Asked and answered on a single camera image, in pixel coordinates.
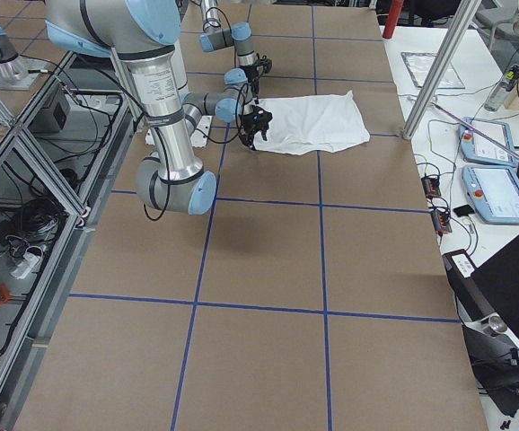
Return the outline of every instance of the table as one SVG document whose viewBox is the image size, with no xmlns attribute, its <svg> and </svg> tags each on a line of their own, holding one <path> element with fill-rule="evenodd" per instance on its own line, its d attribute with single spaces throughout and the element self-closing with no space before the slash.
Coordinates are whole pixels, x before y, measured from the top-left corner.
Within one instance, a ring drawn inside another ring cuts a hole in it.
<svg viewBox="0 0 519 431">
<path fill-rule="evenodd" d="M 418 90 L 411 81 L 400 53 L 437 52 L 444 34 L 445 29 L 412 29 L 398 27 L 393 39 L 385 41 L 385 49 L 390 61 L 394 81 L 397 84 L 398 94 L 401 95 L 400 105 L 406 117 L 412 107 L 411 101 L 408 100 L 406 94 L 417 94 Z M 477 117 L 482 119 L 499 119 L 515 115 L 512 118 L 504 119 L 504 121 L 507 122 L 511 128 L 515 145 L 519 146 L 519 115 L 516 115 L 519 113 L 518 111 L 501 108 L 498 112 L 491 113 L 480 109 L 487 99 L 492 85 L 500 79 L 502 72 L 495 64 L 493 57 L 475 30 L 466 32 L 452 60 L 452 64 L 465 83 L 466 88 L 464 90 L 438 90 L 436 92 L 436 94 L 438 94 L 438 103 L 458 117 L 473 117 L 476 112 L 478 113 Z M 488 87 L 486 90 L 477 92 L 486 87 Z M 477 93 L 452 96 L 453 94 L 473 92 Z M 425 157 L 430 163 L 439 166 L 442 172 L 450 172 L 453 169 L 452 165 L 430 151 L 429 139 L 427 137 L 427 124 L 432 119 L 453 122 L 452 119 L 447 118 L 445 114 L 440 111 L 436 111 L 435 109 L 427 110 L 426 116 L 423 118 L 417 133 L 412 139 L 416 160 L 418 163 L 421 163 L 424 161 L 423 157 Z M 431 132 L 433 149 L 439 154 L 451 160 L 455 160 L 458 147 L 458 128 L 448 124 L 432 123 Z M 451 175 L 444 175 L 441 178 L 441 191 L 444 193 L 444 197 L 452 203 L 452 207 L 458 207 L 468 203 L 468 198 L 462 187 L 460 171 L 466 164 L 461 156 L 457 157 L 458 172 L 455 174 L 453 182 Z M 422 175 L 424 173 L 424 166 L 419 166 L 418 168 Z M 478 215 L 473 215 L 471 220 L 475 224 L 479 234 L 479 245 L 471 256 L 476 265 L 480 265 L 486 261 L 519 234 L 519 226 L 484 224 Z M 467 248 L 467 244 L 469 243 L 468 234 L 458 223 L 464 223 L 464 225 L 468 227 L 468 221 L 465 219 L 452 221 L 453 233 L 444 235 L 440 244 L 442 253 Z M 479 327 L 476 323 L 468 323 L 468 326 L 476 329 Z M 508 331 L 508 335 L 519 347 L 519 341 L 513 332 Z M 505 418 L 500 414 L 490 399 L 482 397 L 481 401 L 486 410 L 489 429 L 494 429 L 495 425 L 499 427 Z M 518 427 L 519 412 L 513 422 L 512 427 Z"/>
<path fill-rule="evenodd" d="M 152 224 L 139 136 L 15 429 L 485 429 L 374 12 L 223 8 L 273 60 L 262 96 L 354 90 L 372 140 L 209 144 L 212 210 Z M 202 55 L 200 28 L 190 7 L 189 87 L 218 91 L 233 53 Z"/>
</svg>

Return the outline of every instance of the white table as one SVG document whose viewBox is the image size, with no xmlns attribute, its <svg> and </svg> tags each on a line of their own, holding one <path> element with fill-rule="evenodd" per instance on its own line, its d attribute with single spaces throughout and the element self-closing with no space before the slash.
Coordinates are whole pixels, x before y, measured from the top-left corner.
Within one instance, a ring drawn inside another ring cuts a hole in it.
<svg viewBox="0 0 519 431">
<path fill-rule="evenodd" d="M 405 118 L 409 115 L 413 103 L 408 100 L 408 96 L 406 95 L 418 94 L 418 88 L 413 84 L 409 76 L 409 72 L 403 63 L 401 52 L 436 53 L 437 50 L 439 50 L 445 32 L 445 29 L 398 27 L 393 38 L 386 40 L 384 43 L 390 61 L 393 79 L 397 85 L 398 94 L 401 94 L 400 105 Z M 500 79 L 502 71 L 495 63 L 495 60 L 475 30 L 466 32 L 452 60 L 452 64 L 463 80 L 466 88 L 464 90 L 438 90 L 436 94 L 440 95 L 438 96 L 438 103 L 441 106 L 460 118 L 473 117 L 477 113 L 477 118 L 480 119 L 499 119 L 517 113 L 517 111 L 505 110 L 504 108 L 500 108 L 497 112 L 488 112 L 480 108 L 492 89 L 491 85 Z M 449 94 L 473 93 L 488 86 L 491 87 L 476 94 L 449 96 Z M 427 122 L 430 119 L 454 122 L 453 119 L 447 117 L 446 114 L 435 108 L 427 110 L 425 117 L 419 125 L 418 131 L 412 139 L 414 153 L 420 154 L 417 156 L 417 161 L 421 163 L 424 161 L 423 157 L 425 157 L 428 162 L 437 165 L 441 169 L 441 172 L 450 172 L 453 169 L 452 165 L 441 157 L 433 154 L 429 149 Z M 515 145 L 519 146 L 519 115 L 510 119 L 504 119 L 503 121 L 509 124 Z M 458 126 L 437 122 L 431 123 L 433 149 L 439 154 L 451 160 L 455 160 L 459 144 L 458 130 Z M 456 164 L 458 169 L 454 174 L 453 183 L 452 175 L 446 174 L 441 177 L 440 184 L 444 198 L 450 201 L 451 207 L 458 207 L 470 203 L 465 194 L 461 178 L 461 167 L 468 163 L 462 159 L 461 153 L 459 153 L 456 159 Z M 425 166 L 419 166 L 418 168 L 422 175 Z M 435 173 L 435 169 L 429 168 L 427 173 Z M 471 256 L 476 265 L 480 265 L 490 258 L 495 252 L 500 250 L 519 234 L 519 226 L 484 224 L 478 215 L 472 215 L 471 220 L 475 224 L 479 234 L 479 245 Z M 464 218 L 456 222 L 452 221 L 453 233 L 444 235 L 440 247 L 442 253 L 467 247 L 469 244 L 469 235 L 458 226 L 457 223 L 464 223 L 464 225 L 467 226 L 468 222 L 469 220 Z M 486 412 L 489 430 L 496 431 L 506 418 L 499 412 L 493 401 L 488 397 L 481 397 L 481 403 Z M 510 426 L 510 429 L 514 430 L 518 428 L 519 411 Z"/>
</svg>

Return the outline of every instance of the white towel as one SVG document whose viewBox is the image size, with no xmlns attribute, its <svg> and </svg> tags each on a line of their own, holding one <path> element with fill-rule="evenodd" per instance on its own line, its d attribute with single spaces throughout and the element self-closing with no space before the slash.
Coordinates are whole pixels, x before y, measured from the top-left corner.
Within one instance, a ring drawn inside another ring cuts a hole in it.
<svg viewBox="0 0 519 431">
<path fill-rule="evenodd" d="M 263 99 L 259 105 L 273 114 L 268 140 L 257 134 L 253 144 L 260 151 L 305 154 L 322 150 L 335 153 L 369 141 L 353 93 L 345 96 L 305 96 Z"/>
</svg>

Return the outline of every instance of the label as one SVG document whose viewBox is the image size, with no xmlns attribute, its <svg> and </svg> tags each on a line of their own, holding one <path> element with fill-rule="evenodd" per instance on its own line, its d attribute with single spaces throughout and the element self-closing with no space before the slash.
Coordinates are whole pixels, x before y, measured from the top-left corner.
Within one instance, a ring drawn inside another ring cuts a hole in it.
<svg viewBox="0 0 519 431">
<path fill-rule="evenodd" d="M 455 265 L 465 278 L 471 277 L 471 274 L 473 273 L 475 268 L 473 267 L 473 265 L 471 265 L 471 262 L 469 262 L 467 256 L 465 256 L 464 254 L 455 254 L 451 257 L 451 259 L 453 259 L 453 262 L 455 262 Z"/>
<path fill-rule="evenodd" d="M 148 75 L 132 74 L 140 101 L 146 105 L 177 97 L 178 91 L 170 68 Z"/>
</svg>

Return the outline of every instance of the water bottle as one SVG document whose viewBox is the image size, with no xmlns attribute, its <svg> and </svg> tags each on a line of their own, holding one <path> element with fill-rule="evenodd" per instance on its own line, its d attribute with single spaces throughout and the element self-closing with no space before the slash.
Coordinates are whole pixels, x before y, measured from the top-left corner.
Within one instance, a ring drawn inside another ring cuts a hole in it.
<svg viewBox="0 0 519 431">
<path fill-rule="evenodd" d="M 515 88 L 518 80 L 519 65 L 512 65 L 505 72 L 501 81 L 497 83 L 491 94 L 487 97 L 484 108 L 491 112 L 498 110 L 499 106 L 501 106 L 505 101 L 507 95 Z"/>
</svg>

